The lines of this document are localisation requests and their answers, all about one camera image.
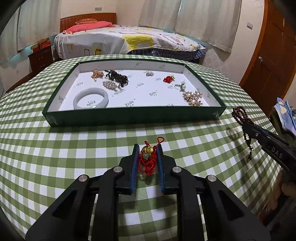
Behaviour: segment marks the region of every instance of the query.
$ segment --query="table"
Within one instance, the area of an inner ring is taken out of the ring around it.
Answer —
[[[0,100],[0,205],[24,236],[53,201],[81,174],[101,175],[132,153],[133,145],[156,143],[163,136],[165,155],[192,174],[216,175],[255,214],[267,202],[280,166],[261,150],[253,159],[241,127],[231,116],[242,105],[261,127],[275,132],[257,104],[216,70],[184,61],[225,102],[216,121],[129,126],[51,128],[41,111],[68,71],[81,60],[142,58],[133,55],[87,56],[60,61]],[[133,196],[120,196],[120,240],[174,240],[177,236],[176,197],[163,196],[157,174],[139,174]]]

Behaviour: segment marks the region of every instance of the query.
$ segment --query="pillow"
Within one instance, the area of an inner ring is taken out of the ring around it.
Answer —
[[[73,34],[80,31],[86,31],[86,30],[97,29],[97,28],[105,28],[105,27],[115,27],[115,25],[113,25],[111,22],[106,22],[106,21],[78,24],[78,25],[72,26],[71,28],[68,28],[67,30],[64,30],[63,34]]]
[[[94,18],[85,18],[77,21],[75,24],[86,24],[86,23],[96,23],[97,20]]]

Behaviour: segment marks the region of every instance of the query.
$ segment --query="headboard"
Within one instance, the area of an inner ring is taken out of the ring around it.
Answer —
[[[61,18],[60,33],[74,26],[78,20],[85,19],[85,18],[94,18],[98,21],[107,21],[107,22],[111,22],[112,24],[116,24],[116,13],[106,12],[106,13],[81,14],[81,15]]]

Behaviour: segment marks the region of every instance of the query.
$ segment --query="nightstand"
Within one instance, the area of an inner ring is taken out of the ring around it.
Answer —
[[[32,73],[34,76],[36,76],[54,62],[52,57],[52,47],[48,46],[39,50],[38,52],[30,54],[29,60]]]

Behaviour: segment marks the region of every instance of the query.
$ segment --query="door knob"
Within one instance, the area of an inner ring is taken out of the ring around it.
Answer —
[[[262,64],[262,62],[263,62],[263,58],[260,56],[258,59],[259,59],[259,61],[260,61],[260,64]]]

